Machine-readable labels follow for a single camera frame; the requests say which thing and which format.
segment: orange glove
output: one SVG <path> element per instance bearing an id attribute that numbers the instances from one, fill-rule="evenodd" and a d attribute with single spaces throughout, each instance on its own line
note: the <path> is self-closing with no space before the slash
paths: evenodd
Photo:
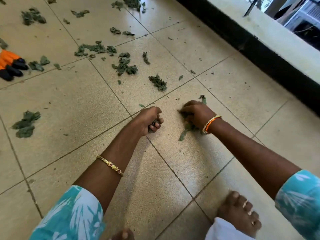
<path id="1" fill-rule="evenodd" d="M 20 70 L 28 70 L 26 61 L 20 56 L 7 50 L 0 53 L 0 77 L 6 81 L 12 81 L 14 76 L 23 76 Z"/>

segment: bangle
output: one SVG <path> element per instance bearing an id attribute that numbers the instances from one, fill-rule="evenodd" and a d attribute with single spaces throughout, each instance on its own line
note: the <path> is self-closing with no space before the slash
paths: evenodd
<path id="1" fill-rule="evenodd" d="M 112 162 L 104 159 L 102 156 L 97 156 L 97 159 L 100 159 L 101 161 L 105 162 L 106 165 L 108 165 L 110 168 L 112 168 L 114 171 L 116 171 L 118 174 L 120 174 L 121 177 L 123 177 L 123 172 L 116 165 L 114 165 Z"/>
<path id="2" fill-rule="evenodd" d="M 202 129 L 202 133 L 203 134 L 208 134 L 208 129 L 209 129 L 209 126 L 211 125 L 211 123 L 213 122 L 213 121 L 215 121 L 215 119 L 217 119 L 217 118 L 222 118 L 220 115 L 216 115 L 216 116 L 214 116 L 212 119 L 210 119 L 209 121 L 208 121 L 208 123 L 203 127 L 203 129 Z"/>

